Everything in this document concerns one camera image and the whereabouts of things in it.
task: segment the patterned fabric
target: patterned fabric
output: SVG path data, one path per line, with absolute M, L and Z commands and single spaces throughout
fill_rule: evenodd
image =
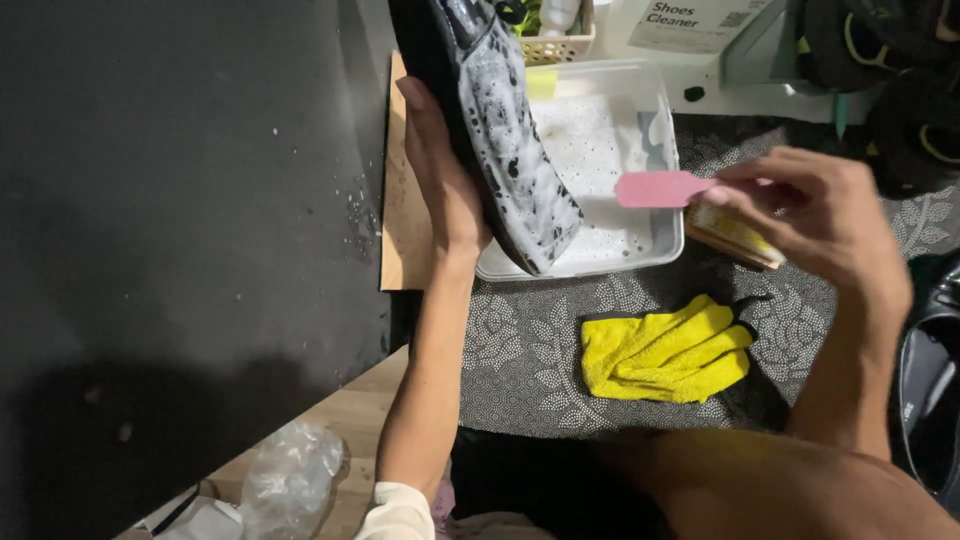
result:
M 833 127 L 771 117 L 677 115 L 681 165 L 699 176 L 790 144 L 838 153 Z M 848 137 L 864 134 L 851 128 Z M 960 192 L 885 202 L 908 258 L 960 245 Z M 704 404 L 618 401 L 589 395 L 580 371 L 579 318 L 603 311 L 674 311 L 700 293 L 730 305 L 748 296 L 756 329 L 747 379 Z M 543 437 L 591 437 L 625 427 L 777 429 L 800 392 L 833 318 L 833 289 L 794 267 L 741 266 L 687 240 L 675 262 L 606 276 L 535 282 L 477 280 L 464 351 L 460 423 Z

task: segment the basket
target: basket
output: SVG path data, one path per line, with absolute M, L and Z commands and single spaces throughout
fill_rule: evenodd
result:
M 581 12 L 583 28 L 589 34 L 580 36 L 557 37 L 518 37 L 520 48 L 523 50 L 523 63 L 532 65 L 548 65 L 565 61 L 577 61 L 587 55 L 590 45 L 597 35 L 597 27 L 593 21 L 593 0 L 583 0 Z

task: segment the yellow microfiber towel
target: yellow microfiber towel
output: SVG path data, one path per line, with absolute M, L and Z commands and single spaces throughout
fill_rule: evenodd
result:
M 675 313 L 584 322 L 584 381 L 619 400 L 704 402 L 743 379 L 753 337 L 733 312 L 702 294 Z

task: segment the black tabletop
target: black tabletop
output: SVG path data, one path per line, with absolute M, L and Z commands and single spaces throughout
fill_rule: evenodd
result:
M 0 4 L 0 536 L 110 538 L 396 346 L 385 0 Z

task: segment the white sleeve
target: white sleeve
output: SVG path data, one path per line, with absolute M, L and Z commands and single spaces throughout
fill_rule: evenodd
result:
M 373 502 L 354 540 L 436 540 L 430 504 L 409 485 L 377 482 Z

